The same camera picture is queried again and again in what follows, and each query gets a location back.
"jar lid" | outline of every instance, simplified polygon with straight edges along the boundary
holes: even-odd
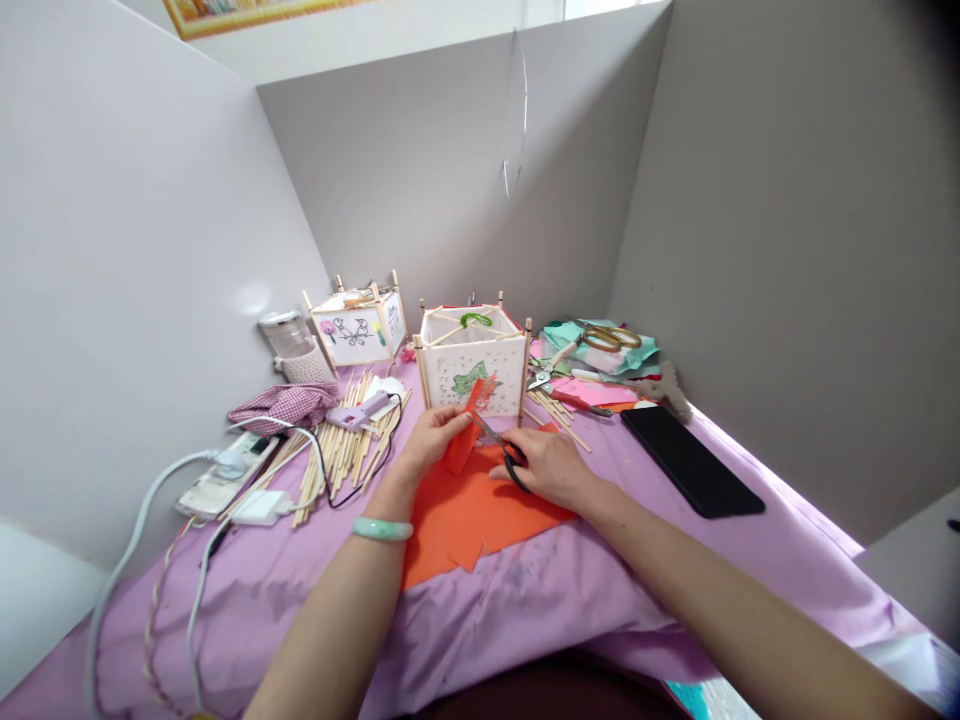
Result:
[[[277,325],[284,325],[288,322],[293,322],[300,318],[299,310],[290,310],[285,313],[268,313],[260,318],[260,327],[276,327]]]

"black-handled scissors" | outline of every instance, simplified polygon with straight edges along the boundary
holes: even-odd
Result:
[[[476,412],[470,413],[470,419],[479,425],[480,429],[493,438],[497,445],[500,446],[500,449],[503,450],[503,464],[507,466],[507,473],[509,473],[510,479],[517,484],[518,488],[523,490],[525,493],[529,493],[530,488],[523,484],[523,481],[517,477],[516,470],[514,470],[514,468],[518,465],[520,467],[527,466],[527,456],[523,454],[523,450],[518,448],[509,440],[504,440],[502,437],[500,437],[500,434],[487,425],[484,419],[477,415]],[[513,450],[513,452],[516,453],[516,457],[510,454],[510,450]]]

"lantern with leaf drawing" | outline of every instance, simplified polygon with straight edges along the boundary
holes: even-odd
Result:
[[[530,327],[529,318],[524,330],[502,305],[425,310],[413,341],[426,407],[463,405],[478,379],[494,378],[486,414],[522,418]]]

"green leaf drawing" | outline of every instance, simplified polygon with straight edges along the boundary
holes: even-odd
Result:
[[[477,384],[477,380],[480,378],[489,378],[490,374],[487,372],[487,366],[484,363],[485,361],[481,360],[474,365],[473,370],[468,372],[466,375],[454,375],[453,391],[458,395],[469,395],[473,390],[473,386]],[[503,385],[502,382],[497,383],[497,387],[500,387],[501,385]]]

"purple glue gun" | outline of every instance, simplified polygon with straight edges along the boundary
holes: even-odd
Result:
[[[376,432],[376,428],[370,425],[370,416],[377,410],[385,408],[389,403],[390,394],[386,390],[378,390],[372,398],[356,407],[330,408],[327,410],[326,420],[351,432],[360,432],[361,430]]]

